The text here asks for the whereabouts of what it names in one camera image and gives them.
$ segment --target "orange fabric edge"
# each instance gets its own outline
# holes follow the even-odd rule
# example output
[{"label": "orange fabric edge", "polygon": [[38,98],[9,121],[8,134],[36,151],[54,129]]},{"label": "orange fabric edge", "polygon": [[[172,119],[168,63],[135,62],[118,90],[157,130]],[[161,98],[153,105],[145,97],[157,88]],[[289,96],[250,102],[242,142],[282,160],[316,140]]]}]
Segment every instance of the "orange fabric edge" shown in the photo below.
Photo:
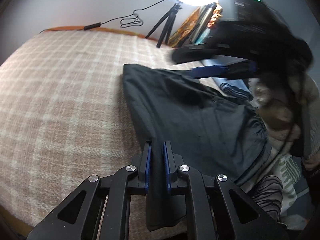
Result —
[{"label": "orange fabric edge", "polygon": [[[83,28],[84,28],[84,26],[62,26],[62,27],[54,27],[54,28],[46,29],[44,32],[47,32],[47,31],[76,31],[76,30],[82,30]],[[104,27],[93,28],[93,29],[90,29],[90,31],[110,32],[110,33],[118,33],[118,34],[124,34],[124,35],[129,35],[129,36],[138,36],[139,38],[143,38],[143,39],[145,37],[145,35],[135,33],[135,32],[110,29],[110,28],[104,28]],[[148,40],[158,41],[157,39],[150,38],[150,37],[148,38]]]}]

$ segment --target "power cord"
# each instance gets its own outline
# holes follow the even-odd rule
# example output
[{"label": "power cord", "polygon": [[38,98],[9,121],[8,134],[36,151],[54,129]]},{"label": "power cord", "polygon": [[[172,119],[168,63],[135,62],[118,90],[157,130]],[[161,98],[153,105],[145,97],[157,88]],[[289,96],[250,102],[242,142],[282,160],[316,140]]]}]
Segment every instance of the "power cord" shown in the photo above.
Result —
[{"label": "power cord", "polygon": [[122,19],[120,21],[120,28],[128,28],[128,27],[138,27],[138,26],[142,26],[143,25],[143,20],[140,18],[139,14],[136,13],[137,11],[143,11],[143,10],[146,10],[146,9],[149,9],[150,7],[153,7],[155,5],[157,5],[158,3],[161,3],[161,2],[164,2],[166,0],[161,0],[159,2],[156,2],[148,7],[145,7],[143,9],[135,9],[132,14],[130,15],[127,15],[127,16],[122,16],[122,17],[117,17],[117,18],[113,18],[111,20],[108,20],[106,22],[99,22],[99,23],[95,23],[95,24],[91,24],[91,25],[87,25],[85,26],[84,28],[82,29],[79,29],[77,31],[87,31],[87,30],[90,30],[90,29],[93,29],[93,28],[97,28],[97,27],[100,27],[101,25],[103,24],[106,24],[108,22],[111,22],[111,21],[114,21],[114,20],[118,20],[118,19]]}]

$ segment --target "tripod leg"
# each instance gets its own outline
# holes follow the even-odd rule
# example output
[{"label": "tripod leg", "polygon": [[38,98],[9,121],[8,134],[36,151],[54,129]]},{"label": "tripod leg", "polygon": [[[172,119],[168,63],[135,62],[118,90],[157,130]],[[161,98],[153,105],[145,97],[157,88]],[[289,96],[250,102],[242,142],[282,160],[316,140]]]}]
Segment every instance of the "tripod leg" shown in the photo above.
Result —
[{"label": "tripod leg", "polygon": [[172,22],[172,17],[173,16],[174,16],[174,12],[171,12],[169,17],[168,17],[168,19],[167,19],[167,21],[165,22],[165,25],[163,27],[162,32],[160,34],[160,37],[159,37],[159,40],[158,40],[158,43],[157,43],[157,46],[156,46],[157,48],[161,47],[161,44],[162,44],[162,42],[163,42],[163,40],[164,40],[168,30],[169,30],[169,27],[170,27],[170,24]]},{"label": "tripod leg", "polygon": [[164,22],[164,20],[170,15],[171,11],[168,11],[165,15],[162,16],[162,18],[156,23],[156,25],[151,29],[151,31],[145,36],[145,39],[149,38],[152,33],[160,26],[161,23]]},{"label": "tripod leg", "polygon": [[171,22],[170,22],[170,26],[169,26],[169,29],[167,31],[167,36],[165,38],[165,44],[168,45],[168,41],[169,41],[169,38],[170,38],[170,35],[171,35],[171,31],[172,31],[172,27],[173,27],[173,24],[174,24],[174,21],[176,19],[176,15],[174,14],[172,19],[171,19]]}]

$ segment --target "folded blue cloth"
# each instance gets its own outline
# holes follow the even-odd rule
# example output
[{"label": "folded blue cloth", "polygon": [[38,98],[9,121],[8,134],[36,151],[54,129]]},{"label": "folded blue cloth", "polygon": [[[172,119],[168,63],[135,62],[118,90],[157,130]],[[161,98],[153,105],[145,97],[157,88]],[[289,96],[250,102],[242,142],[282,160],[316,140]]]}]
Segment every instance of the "folded blue cloth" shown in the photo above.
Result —
[{"label": "folded blue cloth", "polygon": [[[218,56],[217,59],[205,59],[205,60],[202,60],[201,62],[204,66],[210,66],[210,65],[228,65],[228,64],[235,63],[242,60],[243,59],[234,58],[234,57]],[[221,91],[223,91],[224,93],[232,97],[240,98],[242,100],[248,100],[248,101],[251,101],[253,99],[252,94],[250,93],[249,89],[244,84],[242,79],[228,80],[225,78],[213,77],[213,80],[216,82],[216,84],[221,89]]]}]

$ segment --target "metal screw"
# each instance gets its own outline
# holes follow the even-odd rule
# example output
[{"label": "metal screw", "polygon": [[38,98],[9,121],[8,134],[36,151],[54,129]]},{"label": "metal screw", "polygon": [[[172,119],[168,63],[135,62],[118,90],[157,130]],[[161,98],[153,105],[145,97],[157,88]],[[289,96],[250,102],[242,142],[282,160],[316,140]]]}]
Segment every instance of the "metal screw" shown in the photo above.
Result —
[{"label": "metal screw", "polygon": [[88,179],[90,182],[96,182],[99,178],[97,175],[91,175]]},{"label": "metal screw", "polygon": [[181,165],[181,166],[180,166],[180,170],[181,170],[181,171],[188,171],[188,170],[190,170],[190,168],[189,168],[188,165]]},{"label": "metal screw", "polygon": [[228,177],[226,175],[220,174],[218,175],[218,180],[224,182],[228,179]]},{"label": "metal screw", "polygon": [[135,171],[136,170],[136,166],[133,165],[129,165],[125,168],[127,171]]}]

